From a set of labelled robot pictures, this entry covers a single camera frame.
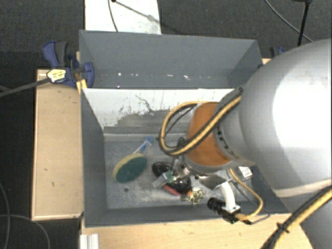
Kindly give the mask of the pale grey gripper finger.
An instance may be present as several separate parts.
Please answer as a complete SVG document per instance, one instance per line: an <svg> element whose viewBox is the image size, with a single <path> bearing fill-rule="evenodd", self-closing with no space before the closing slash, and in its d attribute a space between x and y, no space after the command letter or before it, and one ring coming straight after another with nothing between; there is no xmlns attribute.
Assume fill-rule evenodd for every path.
<svg viewBox="0 0 332 249"><path fill-rule="evenodd" d="M171 182L173 182L173 174L171 172L164 172L154 180L153 187L155 189L159 189L165 184Z"/></svg>

